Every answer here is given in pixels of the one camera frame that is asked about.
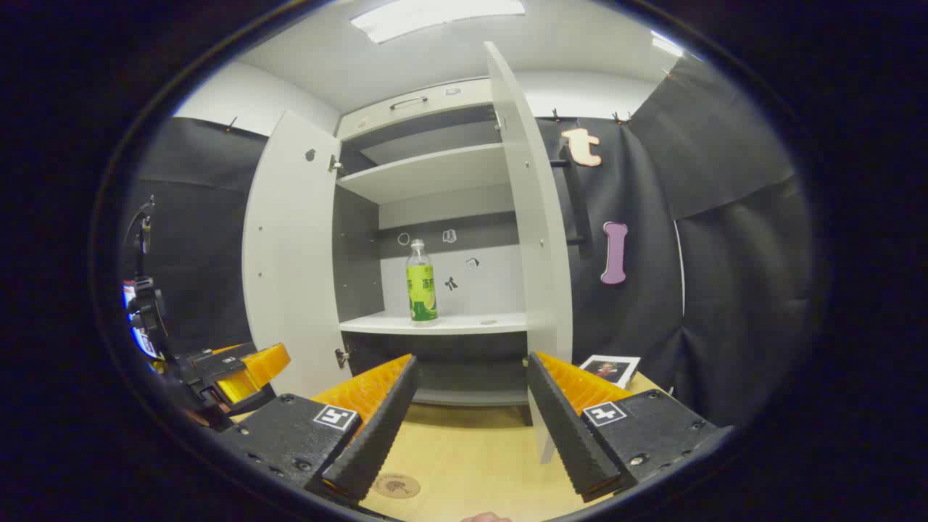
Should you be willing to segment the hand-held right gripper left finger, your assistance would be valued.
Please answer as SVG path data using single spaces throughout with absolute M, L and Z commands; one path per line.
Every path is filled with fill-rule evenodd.
M 219 442 L 295 488 L 358 505 L 380 475 L 418 389 L 406 354 L 312 399 L 282 394 L 219 433 Z

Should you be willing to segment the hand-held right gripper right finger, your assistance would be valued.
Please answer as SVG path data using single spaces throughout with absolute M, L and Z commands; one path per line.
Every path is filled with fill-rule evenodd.
M 732 433 L 660 389 L 630 393 L 542 352 L 525 366 L 548 436 L 586 502 L 647 488 L 715 452 Z

